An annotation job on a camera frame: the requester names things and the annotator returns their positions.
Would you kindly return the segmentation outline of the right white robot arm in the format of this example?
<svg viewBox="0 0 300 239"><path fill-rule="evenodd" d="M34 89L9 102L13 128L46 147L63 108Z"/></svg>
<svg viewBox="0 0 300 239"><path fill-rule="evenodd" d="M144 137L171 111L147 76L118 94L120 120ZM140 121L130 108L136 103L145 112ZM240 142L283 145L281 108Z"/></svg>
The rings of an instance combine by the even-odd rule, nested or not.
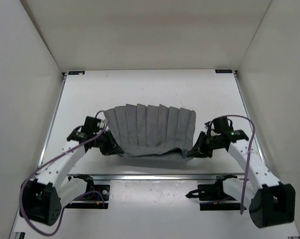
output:
<svg viewBox="0 0 300 239"><path fill-rule="evenodd" d="M211 156L216 149L226 149L244 170L247 181L234 174L219 175L215 183L186 194L187 198L215 196L216 202L233 198L249 211L258 228L292 223L295 219L296 191L291 184L283 184L262 162L257 152L249 148L250 139L242 130L208 136L201 132L194 146L200 156Z"/></svg>

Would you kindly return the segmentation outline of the grey pleated skirt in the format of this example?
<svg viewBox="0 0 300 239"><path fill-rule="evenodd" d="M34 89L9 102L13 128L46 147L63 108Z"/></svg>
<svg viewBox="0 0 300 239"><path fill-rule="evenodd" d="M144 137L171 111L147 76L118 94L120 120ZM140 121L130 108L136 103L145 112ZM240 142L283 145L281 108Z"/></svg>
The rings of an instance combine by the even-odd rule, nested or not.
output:
<svg viewBox="0 0 300 239"><path fill-rule="evenodd" d="M164 105L117 106L104 112L121 157L186 162L193 147L196 112Z"/></svg>

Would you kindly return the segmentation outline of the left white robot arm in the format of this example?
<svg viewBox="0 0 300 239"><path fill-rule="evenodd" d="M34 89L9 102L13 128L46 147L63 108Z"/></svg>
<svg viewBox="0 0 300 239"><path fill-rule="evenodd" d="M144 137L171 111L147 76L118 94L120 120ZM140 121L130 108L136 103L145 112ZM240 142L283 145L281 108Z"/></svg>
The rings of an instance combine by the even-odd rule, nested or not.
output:
<svg viewBox="0 0 300 239"><path fill-rule="evenodd" d="M92 176L69 174L93 147L99 148L103 155L123 153L106 126L76 127L67 137L61 154L43 164L22 184L19 214L28 221L52 226L73 200L103 201L102 191L95 188Z"/></svg>

